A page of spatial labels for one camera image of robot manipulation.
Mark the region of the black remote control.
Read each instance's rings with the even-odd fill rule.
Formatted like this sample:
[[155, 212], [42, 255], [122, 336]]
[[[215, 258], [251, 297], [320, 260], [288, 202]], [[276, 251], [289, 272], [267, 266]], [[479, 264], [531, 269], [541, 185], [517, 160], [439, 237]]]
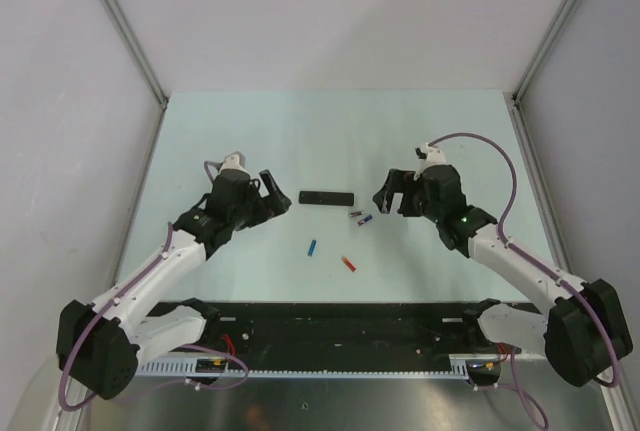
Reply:
[[298, 202], [303, 205], [351, 207], [355, 203], [355, 196], [351, 192], [302, 190]]

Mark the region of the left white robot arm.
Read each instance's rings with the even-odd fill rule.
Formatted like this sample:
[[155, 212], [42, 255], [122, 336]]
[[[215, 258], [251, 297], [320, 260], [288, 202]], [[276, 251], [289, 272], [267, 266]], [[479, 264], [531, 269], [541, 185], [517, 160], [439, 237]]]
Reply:
[[152, 310], [234, 233], [279, 217], [290, 206], [269, 171], [253, 179], [244, 170], [222, 170], [210, 192], [168, 225], [164, 242], [136, 271], [89, 304], [67, 304], [56, 342], [62, 408], [74, 408], [66, 400], [70, 379], [85, 386], [92, 397], [110, 400], [127, 388], [140, 367], [166, 353], [214, 348], [221, 327], [213, 305], [189, 298], [161, 316], [153, 316]]

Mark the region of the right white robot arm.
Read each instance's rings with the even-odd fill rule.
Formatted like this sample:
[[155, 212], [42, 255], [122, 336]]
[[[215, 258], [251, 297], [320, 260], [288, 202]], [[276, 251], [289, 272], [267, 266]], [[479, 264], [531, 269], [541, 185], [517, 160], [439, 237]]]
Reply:
[[599, 279], [587, 282], [553, 268], [499, 233], [497, 220], [468, 204], [461, 178], [451, 165], [421, 174], [392, 169], [373, 201], [387, 214], [396, 195], [403, 217], [432, 222], [444, 246], [506, 280], [533, 311], [487, 299], [461, 327], [463, 344], [484, 352], [495, 342], [541, 355], [567, 383], [581, 387], [610, 370], [608, 386], [620, 380], [622, 358], [633, 342], [616, 290]]

